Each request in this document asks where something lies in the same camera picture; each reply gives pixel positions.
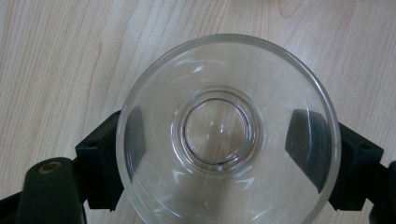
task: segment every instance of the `wooden table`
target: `wooden table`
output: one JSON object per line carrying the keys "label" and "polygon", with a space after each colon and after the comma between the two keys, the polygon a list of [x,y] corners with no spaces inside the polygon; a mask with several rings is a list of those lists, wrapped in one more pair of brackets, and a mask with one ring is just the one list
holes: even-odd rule
{"label": "wooden table", "polygon": [[[396,160],[396,2],[1,1],[0,198],[25,172],[74,146],[121,109],[142,72],[198,36],[254,35],[300,58],[321,80],[346,126]],[[327,204],[315,223],[368,223]],[[89,223],[143,223],[125,194]]]}

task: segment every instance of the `light wooden surface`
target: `light wooden surface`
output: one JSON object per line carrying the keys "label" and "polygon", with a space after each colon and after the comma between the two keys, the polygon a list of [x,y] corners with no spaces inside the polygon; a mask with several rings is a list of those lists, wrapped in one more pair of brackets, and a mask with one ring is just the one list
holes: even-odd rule
{"label": "light wooden surface", "polygon": [[[25,172],[74,146],[121,109],[142,72],[198,36],[254,35],[289,50],[321,80],[338,118],[396,160],[396,2],[1,1],[0,198]],[[315,223],[368,223],[371,210]],[[123,194],[89,223],[143,223]]]}

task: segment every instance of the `clear glass bowl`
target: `clear glass bowl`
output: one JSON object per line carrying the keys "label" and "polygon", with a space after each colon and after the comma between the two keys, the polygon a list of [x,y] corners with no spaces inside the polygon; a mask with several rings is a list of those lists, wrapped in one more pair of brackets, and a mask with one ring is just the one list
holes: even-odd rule
{"label": "clear glass bowl", "polygon": [[[319,115],[328,135],[310,119],[297,125],[310,141],[299,160],[316,164],[305,169],[285,149],[296,110]],[[165,53],[135,83],[117,133],[120,177],[147,223],[311,222],[332,192],[340,150],[318,79],[281,47],[246,35],[210,35]],[[318,154],[327,156],[318,162]]]}

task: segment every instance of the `black plastic bracket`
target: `black plastic bracket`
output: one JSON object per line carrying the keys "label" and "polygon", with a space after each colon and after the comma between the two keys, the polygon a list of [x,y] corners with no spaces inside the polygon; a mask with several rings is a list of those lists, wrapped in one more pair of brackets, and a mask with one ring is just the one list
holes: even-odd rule
{"label": "black plastic bracket", "polygon": [[86,223],[84,207],[114,210],[123,191],[116,160],[120,111],[76,146],[77,157],[33,166],[20,193],[0,201],[0,224]]}
{"label": "black plastic bracket", "polygon": [[[387,169],[380,163],[384,149],[345,125],[339,126],[341,164],[330,204],[334,210],[360,211],[369,199],[374,204],[371,223],[396,223],[396,161]],[[326,153],[330,152],[328,130],[329,125],[319,113],[296,109],[285,144],[286,151],[319,192],[331,160],[331,154]]]}
{"label": "black plastic bracket", "polygon": [[360,211],[377,180],[384,149],[339,124],[342,156],[340,171],[329,202],[337,210]]}
{"label": "black plastic bracket", "polygon": [[112,114],[76,146],[78,183],[91,209],[115,210],[123,191],[116,157],[119,116]]}

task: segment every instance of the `wood grain surface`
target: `wood grain surface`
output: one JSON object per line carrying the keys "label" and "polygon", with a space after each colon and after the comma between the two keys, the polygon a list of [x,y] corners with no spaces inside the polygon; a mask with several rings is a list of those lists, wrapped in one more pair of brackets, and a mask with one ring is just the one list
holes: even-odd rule
{"label": "wood grain surface", "polygon": [[[0,1],[0,198],[121,109],[143,71],[195,37],[254,35],[301,59],[337,116],[396,160],[396,1]],[[368,223],[327,204],[315,223]],[[121,196],[89,223],[143,223]]]}

